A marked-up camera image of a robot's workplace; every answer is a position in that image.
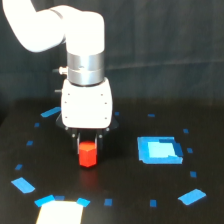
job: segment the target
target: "black background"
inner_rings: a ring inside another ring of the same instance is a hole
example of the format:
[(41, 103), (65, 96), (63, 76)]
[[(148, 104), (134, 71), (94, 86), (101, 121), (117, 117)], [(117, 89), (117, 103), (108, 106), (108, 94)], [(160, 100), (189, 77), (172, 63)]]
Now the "black background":
[[(33, 0), (36, 10), (70, 5), (105, 20), (105, 75), (114, 101), (222, 105), (222, 0)], [(0, 118), (22, 98), (59, 98), (65, 44), (42, 53), (24, 49), (0, 7)]]
[[(81, 169), (70, 137), (55, 126), (57, 115), (40, 117), (60, 105), (54, 90), (63, 78), (51, 71), (66, 66), (65, 45), (27, 51), (1, 8), (0, 120), (10, 114), (0, 129), (0, 223), (35, 223), (34, 201), (50, 194), (91, 200), (82, 224), (222, 223), (223, 0), (32, 2), (37, 11), (67, 4), (104, 17), (105, 75), (120, 127), (105, 138), (104, 162)], [(149, 113), (156, 117), (148, 118)], [(140, 136), (174, 136), (183, 148), (183, 165), (139, 162)], [(26, 147), (28, 140), (34, 141), (32, 148)], [(18, 163), (23, 168), (16, 172)], [(198, 178), (190, 178), (190, 171)], [(21, 176), (35, 186), (32, 194), (23, 195), (11, 184)], [(177, 200), (195, 188), (207, 197), (192, 206)], [(103, 206), (105, 198), (113, 198), (111, 208)], [(150, 199), (157, 200), (156, 209), (149, 207)]]
[[(222, 223), (224, 209), (223, 108), (116, 103), (119, 128), (104, 138), (104, 160), (91, 169), (79, 166), (71, 137), (55, 125), (58, 114), (40, 114), (58, 101), (20, 101), (0, 129), (0, 223), (35, 223), (35, 200), (63, 195), (66, 201), (90, 200), (82, 224)], [(147, 115), (154, 113), (155, 118)], [(189, 134), (183, 133), (188, 128)], [(174, 136), (183, 150), (181, 165), (148, 165), (138, 160), (137, 137)], [(33, 140), (32, 146), (26, 146)], [(16, 171), (17, 164), (23, 164)], [(197, 172), (197, 178), (190, 177)], [(23, 194), (12, 180), (23, 177), (36, 189)], [(178, 197), (200, 189), (207, 197), (186, 206)], [(112, 207), (105, 207), (112, 198)], [(157, 208), (150, 208), (151, 199)]]

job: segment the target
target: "blue tape marker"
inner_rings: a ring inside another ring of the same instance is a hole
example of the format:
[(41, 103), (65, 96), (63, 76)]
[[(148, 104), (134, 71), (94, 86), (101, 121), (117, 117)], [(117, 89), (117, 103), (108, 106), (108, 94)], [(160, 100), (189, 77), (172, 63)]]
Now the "blue tape marker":
[(175, 143), (174, 137), (138, 137), (137, 140), (140, 161), (143, 161), (146, 164), (182, 164), (183, 158), (180, 158), (178, 156), (168, 156), (165, 158), (150, 158), (148, 148), (149, 142)]
[(156, 200), (150, 200), (150, 207), (157, 207), (157, 202)]
[(16, 166), (16, 168), (15, 168), (15, 170), (20, 170), (21, 168), (22, 168), (22, 164), (18, 164), (17, 166)]
[(35, 128), (39, 128), (40, 127), (40, 124), (39, 123), (35, 123), (34, 127)]
[(11, 183), (14, 186), (16, 186), (20, 191), (22, 191), (24, 194), (30, 193), (35, 190), (35, 188), (22, 177), (11, 181)]
[(27, 145), (27, 146), (31, 146), (31, 145), (33, 145), (33, 141), (28, 141), (28, 142), (26, 143), (26, 145)]
[(173, 143), (174, 151), (177, 156), (184, 156), (180, 143)]
[(112, 206), (113, 200), (112, 199), (105, 199), (104, 205), (105, 206)]
[(184, 131), (185, 134), (189, 134), (188, 129), (183, 129), (183, 131)]
[(181, 197), (178, 198), (178, 200), (181, 200), (185, 205), (190, 205), (201, 198), (204, 198), (206, 194), (198, 189), (195, 189)]
[(187, 152), (188, 152), (188, 153), (193, 153), (192, 148), (187, 148)]
[(89, 205), (90, 201), (83, 199), (83, 198), (79, 198), (77, 200), (77, 204), (82, 205), (83, 207), (86, 207), (87, 205)]
[(55, 201), (53, 195), (49, 195), (47, 197), (41, 198), (39, 200), (36, 200), (34, 203), (37, 205), (37, 207), (41, 207), (43, 204), (46, 204), (50, 201)]
[(61, 107), (55, 107), (55, 108), (53, 108), (51, 110), (48, 110), (48, 111), (42, 113), (41, 116), (42, 117), (49, 117), (49, 116), (51, 116), (53, 114), (58, 113), (59, 111), (61, 111)]
[(160, 140), (174, 140), (174, 137), (138, 137), (140, 142), (160, 142)]
[(174, 139), (159, 139), (160, 143), (176, 143)]
[(146, 164), (182, 164), (182, 157), (168, 156), (167, 158), (148, 158), (143, 160)]
[(155, 114), (148, 114), (148, 117), (155, 117)]
[(197, 173), (195, 171), (191, 171), (190, 172), (191, 177), (196, 178), (197, 177)]
[(64, 201), (65, 200), (65, 196), (54, 196), (54, 199), (56, 201)]

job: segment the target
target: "light blue square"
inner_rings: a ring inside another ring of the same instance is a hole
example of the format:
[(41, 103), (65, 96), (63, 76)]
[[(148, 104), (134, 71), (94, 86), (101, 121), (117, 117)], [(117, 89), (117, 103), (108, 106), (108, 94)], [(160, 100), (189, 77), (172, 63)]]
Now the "light blue square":
[(82, 205), (83, 207), (86, 207), (87, 205), (89, 205), (90, 201), (83, 199), (83, 198), (79, 198), (77, 200), (77, 204)]
[(105, 199), (104, 205), (105, 206), (112, 206), (113, 200), (112, 199)]
[(150, 200), (150, 207), (157, 207), (156, 200)]
[(148, 148), (150, 158), (176, 157), (172, 143), (148, 142)]

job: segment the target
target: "red block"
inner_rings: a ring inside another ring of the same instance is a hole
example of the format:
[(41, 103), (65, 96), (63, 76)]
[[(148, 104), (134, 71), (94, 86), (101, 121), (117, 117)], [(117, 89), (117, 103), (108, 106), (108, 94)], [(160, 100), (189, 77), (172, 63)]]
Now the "red block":
[(85, 141), (79, 144), (79, 165), (90, 167), (96, 165), (96, 144)]

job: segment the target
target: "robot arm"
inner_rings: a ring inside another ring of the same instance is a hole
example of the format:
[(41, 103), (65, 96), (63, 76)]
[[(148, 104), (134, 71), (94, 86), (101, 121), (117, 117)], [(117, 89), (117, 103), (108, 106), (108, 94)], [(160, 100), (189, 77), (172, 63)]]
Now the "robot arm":
[(73, 55), (104, 51), (104, 20), (97, 13), (65, 5), (36, 12), (30, 0), (3, 0), (3, 10), (15, 36), (29, 51), (42, 52), (65, 41)]
[(61, 43), (63, 23), (53, 11), (36, 12), (30, 0), (3, 0), (3, 10), (15, 36), (27, 50), (42, 52)]

